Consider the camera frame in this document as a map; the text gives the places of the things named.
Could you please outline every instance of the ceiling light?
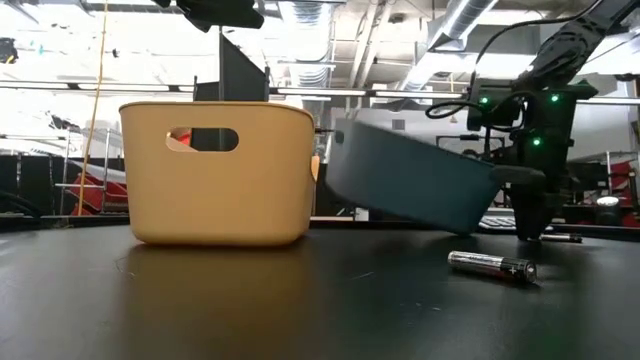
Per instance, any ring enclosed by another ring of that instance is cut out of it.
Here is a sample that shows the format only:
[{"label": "ceiling light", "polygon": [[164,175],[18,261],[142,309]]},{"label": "ceiling light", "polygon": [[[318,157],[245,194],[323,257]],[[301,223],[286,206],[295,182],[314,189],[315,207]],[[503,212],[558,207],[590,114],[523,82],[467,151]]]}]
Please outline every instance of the ceiling light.
[{"label": "ceiling light", "polygon": [[285,65],[289,67],[306,67],[306,68],[328,68],[335,69],[336,64],[334,63],[323,63],[323,62],[300,62],[300,61],[278,61],[278,65]]},{"label": "ceiling light", "polygon": [[354,89],[307,89],[307,88],[278,88],[278,94],[283,95],[316,95],[316,96],[365,96],[366,90]]},{"label": "ceiling light", "polygon": [[[96,90],[98,84],[78,84],[80,90]],[[102,84],[101,90],[105,91],[169,91],[167,85],[128,85],[128,84]]]},{"label": "ceiling light", "polygon": [[302,100],[304,101],[331,101],[331,98],[328,96],[303,96]]},{"label": "ceiling light", "polygon": [[376,91],[377,97],[404,99],[459,99],[462,94],[426,91]]},{"label": "ceiling light", "polygon": [[0,81],[0,88],[9,88],[9,89],[61,89],[61,90],[68,90],[69,86],[67,86],[67,84],[65,84],[65,83]]}]

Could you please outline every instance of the black cable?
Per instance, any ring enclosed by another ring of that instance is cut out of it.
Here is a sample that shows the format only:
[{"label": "black cable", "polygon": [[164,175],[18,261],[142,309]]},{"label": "black cable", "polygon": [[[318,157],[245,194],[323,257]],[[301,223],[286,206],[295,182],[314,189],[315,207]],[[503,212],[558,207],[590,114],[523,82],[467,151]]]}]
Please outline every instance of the black cable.
[{"label": "black cable", "polygon": [[[574,20],[579,19],[583,15],[587,14],[591,10],[593,10],[596,6],[600,5],[600,3],[602,1],[603,0],[595,0],[587,8],[585,8],[584,10],[582,10],[579,13],[577,13],[575,15],[572,15],[572,16],[568,16],[568,17],[564,17],[564,18],[558,18],[558,19],[540,19],[540,20],[523,21],[523,22],[519,22],[519,23],[516,23],[516,24],[513,24],[513,25],[509,25],[509,26],[501,29],[497,33],[493,34],[489,38],[489,40],[487,40],[487,42],[484,44],[482,49],[480,49],[480,51],[478,52],[478,57],[476,58],[476,63],[475,63],[475,66],[473,67],[473,72],[471,73],[471,79],[469,80],[469,87],[472,89],[473,88],[473,84],[476,81],[477,67],[478,67],[478,63],[480,62],[480,59],[487,52],[487,50],[489,49],[491,44],[493,44],[493,42],[496,41],[496,39],[499,38],[500,36],[502,36],[504,33],[508,32],[510,30],[513,30],[513,29],[517,29],[517,28],[521,28],[521,27],[525,27],[525,26],[530,26],[530,25],[550,25],[550,24],[559,24],[559,23],[563,23],[563,22],[574,21]],[[429,108],[427,108],[427,110],[425,111],[425,114],[430,119],[443,119],[443,118],[455,115],[457,112],[459,112],[460,110],[464,109],[465,107],[471,107],[470,104],[475,104],[475,103],[473,103],[473,102],[471,102],[469,100],[471,100],[471,92],[469,92],[469,95],[467,96],[467,100],[446,101],[446,102],[443,102],[443,103],[440,103],[440,104],[432,105]],[[448,111],[448,112],[444,113],[444,114],[438,114],[435,117],[433,116],[433,114],[431,114],[431,112],[433,111],[433,109],[432,109],[433,107],[441,108],[441,107],[452,106],[452,105],[459,105],[459,106],[457,108],[451,110],[451,111]]]},{"label": "black cable", "polygon": [[[458,105],[458,108],[442,114],[432,114],[432,112],[435,110],[438,110],[440,108],[447,107],[447,106],[452,106],[452,105]],[[472,107],[483,113],[487,112],[486,108],[483,108],[482,106],[474,102],[471,102],[469,100],[451,100],[451,101],[444,101],[444,102],[429,106],[429,108],[427,108],[427,111],[425,111],[425,114],[427,114],[427,117],[429,119],[443,119],[457,113],[458,111],[460,111],[461,109],[464,109],[465,107]]]}]

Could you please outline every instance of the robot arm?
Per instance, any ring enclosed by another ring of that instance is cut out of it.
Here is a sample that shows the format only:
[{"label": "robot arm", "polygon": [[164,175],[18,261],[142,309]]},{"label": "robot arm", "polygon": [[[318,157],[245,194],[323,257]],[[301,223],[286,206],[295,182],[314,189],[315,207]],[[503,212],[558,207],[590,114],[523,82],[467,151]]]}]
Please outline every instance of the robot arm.
[{"label": "robot arm", "polygon": [[521,240],[538,239],[569,196],[566,160],[576,103],[597,90],[586,81],[567,84],[638,5],[640,0],[598,0],[551,36],[518,79],[471,84],[467,128],[485,127],[487,137],[491,130],[508,132],[513,141],[504,151],[485,155],[496,164],[494,179],[509,185]]},{"label": "robot arm", "polygon": [[538,56],[513,84],[516,89],[566,85],[607,33],[638,7],[640,0],[600,0],[545,41]]}]

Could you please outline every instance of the bin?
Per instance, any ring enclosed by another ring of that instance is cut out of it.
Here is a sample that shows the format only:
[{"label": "bin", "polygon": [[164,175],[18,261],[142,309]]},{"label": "bin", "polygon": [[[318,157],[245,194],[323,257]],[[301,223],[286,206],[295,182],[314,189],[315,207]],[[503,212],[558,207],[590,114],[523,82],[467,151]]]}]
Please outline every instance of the bin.
[{"label": "bin", "polygon": [[[120,108],[131,229],[154,244],[268,246],[309,227],[314,126],[261,102],[141,102]],[[227,128],[227,152],[167,146],[173,128]]]}]

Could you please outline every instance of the black panel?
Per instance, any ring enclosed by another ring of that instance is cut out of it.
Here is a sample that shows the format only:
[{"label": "black panel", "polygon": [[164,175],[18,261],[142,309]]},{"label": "black panel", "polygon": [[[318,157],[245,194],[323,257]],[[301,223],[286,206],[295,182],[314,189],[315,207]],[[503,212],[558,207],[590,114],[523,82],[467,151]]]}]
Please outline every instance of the black panel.
[{"label": "black panel", "polygon": [[43,214],[53,214],[53,189],[48,156],[22,156],[20,166],[21,198],[31,202]]},{"label": "black panel", "polygon": [[[220,41],[220,83],[196,84],[194,101],[268,101],[264,72],[226,37],[220,36]],[[237,145],[235,134],[225,129],[194,129],[191,133],[191,147],[198,151],[230,151]]]},{"label": "black panel", "polygon": [[[0,156],[0,191],[18,194],[18,157]],[[15,211],[13,205],[0,200],[0,213]]]}]

